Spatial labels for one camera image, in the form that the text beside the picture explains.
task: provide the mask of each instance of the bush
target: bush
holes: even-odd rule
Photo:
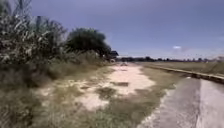
[[[29,90],[0,91],[0,127],[27,128],[32,125],[35,109],[40,106]]]

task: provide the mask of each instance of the vegetation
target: vegetation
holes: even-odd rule
[[[100,95],[101,99],[110,99],[116,93],[116,90],[113,88],[105,87],[97,89],[96,92]]]
[[[208,73],[208,74],[215,74],[215,75],[224,75],[224,63],[223,62],[153,62],[153,63],[144,63],[143,65],[155,65],[167,68],[174,68],[174,69],[182,69],[186,71],[193,71],[193,72],[201,72],[201,73]]]
[[[137,95],[126,98],[112,98],[110,105],[103,110],[80,115],[77,128],[135,128],[159,105],[166,89],[173,89],[173,84],[182,77],[179,74],[143,68],[145,75],[154,80],[156,85],[149,90],[137,90]]]
[[[63,40],[66,29],[47,17],[32,17],[30,2],[16,0],[11,5],[8,0],[0,0],[2,128],[36,124],[40,113],[36,111],[41,105],[31,89],[49,80],[97,69],[111,52],[105,35],[94,29],[78,28]]]

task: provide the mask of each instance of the tall grass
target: tall grass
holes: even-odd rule
[[[46,82],[69,75],[78,75],[104,66],[106,63],[95,54],[74,55],[74,58],[54,59],[46,65],[22,65],[20,68],[5,68],[0,71],[0,127],[31,127],[37,110],[41,110],[39,99],[31,89],[43,86]]]

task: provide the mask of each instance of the weeds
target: weeds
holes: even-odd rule
[[[137,95],[127,98],[112,98],[105,109],[80,116],[77,128],[135,128],[159,105],[165,90],[173,89],[173,84],[181,79],[178,74],[160,70],[144,68],[142,71],[156,82],[151,90],[137,90]]]
[[[100,95],[101,99],[111,99],[114,94],[116,93],[116,90],[113,88],[105,87],[105,88],[99,88],[96,90],[96,92]]]

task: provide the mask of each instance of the sandy ground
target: sandy ground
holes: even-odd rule
[[[108,76],[108,81],[99,84],[100,87],[116,89],[119,96],[135,94],[136,89],[148,89],[155,84],[141,73],[140,66],[112,66],[110,68],[114,69],[114,72]],[[111,82],[125,82],[128,83],[128,86],[115,86]],[[81,102],[88,110],[95,110],[109,104],[109,101],[99,98],[99,95],[95,92],[97,88],[90,88],[90,91],[78,98],[77,101]]]
[[[137,128],[224,128],[224,86],[185,79]]]

